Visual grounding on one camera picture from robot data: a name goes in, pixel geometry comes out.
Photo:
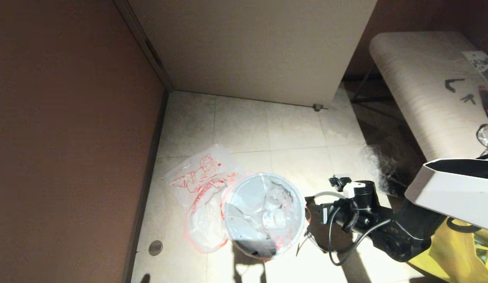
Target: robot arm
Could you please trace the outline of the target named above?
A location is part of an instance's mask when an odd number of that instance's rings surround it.
[[[450,159],[426,163],[406,191],[407,199],[398,213],[380,206],[375,184],[371,181],[354,182],[347,177],[335,175],[330,182],[337,191],[343,192],[345,198],[332,204],[314,205],[314,208],[321,216],[321,223],[330,226],[327,235],[328,252],[335,265],[343,264],[350,254],[341,262],[332,259],[333,222],[339,224],[345,232],[353,231],[362,235],[352,244],[351,250],[355,250],[364,237],[369,237],[375,247],[400,262],[409,261],[428,249],[431,236],[447,216],[488,229],[488,217],[469,221],[473,219],[474,211],[488,215],[488,199],[483,202],[476,195],[482,191],[484,197],[488,198],[488,161]],[[456,229],[454,226],[449,221],[449,227]],[[463,226],[465,231],[456,231],[470,233],[481,229],[476,226]]]

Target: metal bench leg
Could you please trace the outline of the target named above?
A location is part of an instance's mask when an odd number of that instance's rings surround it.
[[[372,64],[370,70],[366,72],[365,76],[363,77],[363,80],[361,83],[359,83],[358,89],[354,93],[354,97],[350,100],[350,102],[355,102],[356,98],[358,98],[359,92],[361,91],[361,88],[366,84],[366,81],[368,80],[368,77],[370,76],[371,72],[373,71],[373,68],[375,68],[375,63]]]

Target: metal frame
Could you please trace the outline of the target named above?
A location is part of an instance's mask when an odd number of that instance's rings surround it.
[[[354,97],[350,100],[352,103],[364,103],[364,102],[377,102],[377,101],[387,101],[387,100],[392,100],[392,96],[380,96],[380,97],[368,97],[368,98],[360,98],[358,99],[358,96],[361,92],[361,89],[363,86],[366,84],[366,81],[368,81],[368,77],[370,77],[371,72],[375,69],[375,63],[372,64],[371,68],[366,72],[365,76],[363,77],[363,80],[361,83],[359,83],[358,89],[354,93]]]

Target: clear plastic bag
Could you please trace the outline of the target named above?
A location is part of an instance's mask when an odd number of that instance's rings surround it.
[[[221,145],[195,154],[165,174],[164,181],[187,209],[185,236],[200,252],[214,252],[227,241],[221,195],[243,170]]]
[[[404,192],[426,160],[412,146],[392,136],[359,151],[358,163],[371,176],[375,187],[387,195],[404,197]]]

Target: baseboard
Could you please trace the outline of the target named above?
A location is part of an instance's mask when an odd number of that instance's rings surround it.
[[[151,179],[153,176],[153,170],[155,167],[156,154],[158,151],[158,145],[160,144],[160,135],[162,132],[163,120],[165,117],[165,110],[167,109],[167,99],[169,92],[167,90],[162,94],[160,109],[158,110],[158,117],[156,120],[155,130],[151,139],[151,145],[147,160],[147,167],[145,171],[145,177],[143,178],[143,184],[141,189],[141,196],[139,197],[138,210],[136,212],[136,218],[134,219],[134,226],[132,229],[131,242],[129,244],[129,251],[127,251],[127,261],[125,262],[125,270],[123,282],[129,283],[132,279],[132,271],[134,269],[134,260],[136,259],[136,251],[138,250],[139,235],[141,233],[141,226],[143,223],[143,217],[145,215],[145,209],[147,206],[148,193],[151,185]]]

